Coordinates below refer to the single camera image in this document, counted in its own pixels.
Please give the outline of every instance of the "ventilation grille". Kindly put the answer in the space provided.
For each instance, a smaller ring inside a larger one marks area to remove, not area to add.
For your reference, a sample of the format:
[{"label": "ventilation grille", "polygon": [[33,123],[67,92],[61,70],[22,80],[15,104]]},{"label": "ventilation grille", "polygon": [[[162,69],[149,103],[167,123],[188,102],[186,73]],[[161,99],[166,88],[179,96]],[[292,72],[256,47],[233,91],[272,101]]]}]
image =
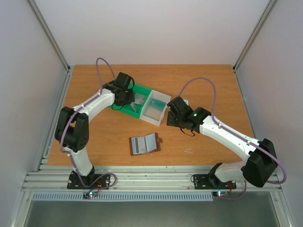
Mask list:
[{"label": "ventilation grille", "polygon": [[36,192],[35,201],[212,201],[211,192],[102,192],[85,199],[82,192]]}]

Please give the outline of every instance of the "wooden tabletop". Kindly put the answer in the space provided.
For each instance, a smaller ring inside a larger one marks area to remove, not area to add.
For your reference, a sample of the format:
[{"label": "wooden tabletop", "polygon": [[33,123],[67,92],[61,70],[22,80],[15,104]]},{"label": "wooden tabletop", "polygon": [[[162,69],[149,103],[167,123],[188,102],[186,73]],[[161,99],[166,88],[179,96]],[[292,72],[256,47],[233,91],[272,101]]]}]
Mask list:
[{"label": "wooden tabletop", "polygon": [[[103,83],[111,81],[107,66],[100,66]],[[195,77],[208,77],[218,92],[216,117],[234,129],[252,136],[238,84],[231,65],[113,65],[114,73],[132,76],[136,84],[176,97],[184,84]],[[78,105],[99,89],[94,65],[74,68],[64,105]],[[183,92],[190,106],[212,109],[214,92],[203,80],[191,83]],[[120,111],[105,109],[89,124],[88,154],[96,166],[214,165],[232,163],[240,158],[217,141],[202,134],[190,137],[179,128],[166,126],[166,110],[160,127]],[[157,132],[163,143],[160,152],[130,155],[129,137]],[[59,151],[54,141],[48,165],[69,166],[70,159]]]}]

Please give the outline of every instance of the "mounting plate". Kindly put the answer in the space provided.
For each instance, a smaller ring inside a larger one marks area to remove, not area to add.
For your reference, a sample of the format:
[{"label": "mounting plate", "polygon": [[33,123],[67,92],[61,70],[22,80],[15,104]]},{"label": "mounting plate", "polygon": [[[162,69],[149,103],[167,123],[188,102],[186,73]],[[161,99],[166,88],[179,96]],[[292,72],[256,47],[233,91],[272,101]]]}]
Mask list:
[{"label": "mounting plate", "polygon": [[[209,180],[209,175],[208,174],[195,174],[192,175],[191,180],[194,182],[194,186],[196,190],[205,190],[205,189],[230,189],[229,185],[226,183],[221,183],[218,188],[214,188]],[[236,183],[233,183],[232,181],[229,181],[229,183],[232,186],[232,189],[236,189]]]},{"label": "mounting plate", "polygon": [[[95,174],[94,180],[97,179],[100,175],[101,174]],[[99,187],[99,183],[96,182],[92,186],[90,186],[89,188],[85,188],[81,184],[81,182],[79,181],[77,174],[75,174],[74,172],[72,172],[70,174],[68,180],[69,181],[67,183],[67,189],[92,189],[92,188],[98,188]],[[107,187],[107,186],[110,185],[110,175],[105,175],[105,176],[99,178],[98,181],[102,184],[102,187]]]}]

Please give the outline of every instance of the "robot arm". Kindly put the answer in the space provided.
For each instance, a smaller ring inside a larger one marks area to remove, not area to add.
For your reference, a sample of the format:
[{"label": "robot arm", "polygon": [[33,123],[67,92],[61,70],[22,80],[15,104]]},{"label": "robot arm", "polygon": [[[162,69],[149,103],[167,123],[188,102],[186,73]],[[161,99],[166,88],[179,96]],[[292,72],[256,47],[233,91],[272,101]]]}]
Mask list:
[{"label": "robot arm", "polygon": [[[86,147],[89,140],[89,122],[98,113],[112,104],[124,106],[133,102],[134,93],[132,88],[128,88],[130,81],[133,82],[134,86],[134,79],[120,72],[116,80],[103,85],[102,94],[99,91],[80,105],[73,108],[62,108],[55,130],[55,139],[59,142],[62,139],[63,130],[71,115],[75,110],[82,107],[72,121],[72,123],[76,122],[75,126],[69,126],[63,141],[63,147],[69,155],[72,155],[73,164],[78,169],[80,175],[94,175],[92,173],[93,165],[89,161]],[[86,180],[88,184],[92,181],[89,177]]]},{"label": "robot arm", "polygon": [[[242,159],[241,162],[237,163],[218,163],[212,168],[209,172],[209,180],[214,188],[223,182],[244,179],[256,187],[263,187],[276,169],[276,162],[250,144],[258,144],[276,157],[271,141],[267,139],[259,141],[250,138],[215,118],[216,122],[219,123],[217,125],[209,111],[201,107],[193,111],[179,96],[171,100],[167,106],[170,109],[167,120],[168,126],[179,127],[181,130],[188,129],[191,132],[195,131],[209,136],[231,149]],[[232,133],[227,132],[222,127],[227,128]],[[248,142],[244,142],[236,135],[247,139]]]}]

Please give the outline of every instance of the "gray wall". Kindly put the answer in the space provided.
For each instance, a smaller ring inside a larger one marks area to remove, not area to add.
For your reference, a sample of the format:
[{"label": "gray wall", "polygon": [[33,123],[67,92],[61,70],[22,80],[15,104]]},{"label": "gray wall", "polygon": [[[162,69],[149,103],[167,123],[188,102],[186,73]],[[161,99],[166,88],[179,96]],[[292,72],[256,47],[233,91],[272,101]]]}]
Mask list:
[{"label": "gray wall", "polygon": [[27,1],[0,4],[0,225],[39,159],[63,66]]},{"label": "gray wall", "polygon": [[268,0],[36,0],[70,65],[234,64]]},{"label": "gray wall", "polygon": [[303,223],[303,1],[279,0],[238,75],[258,138],[273,141],[288,179],[282,185]]}]

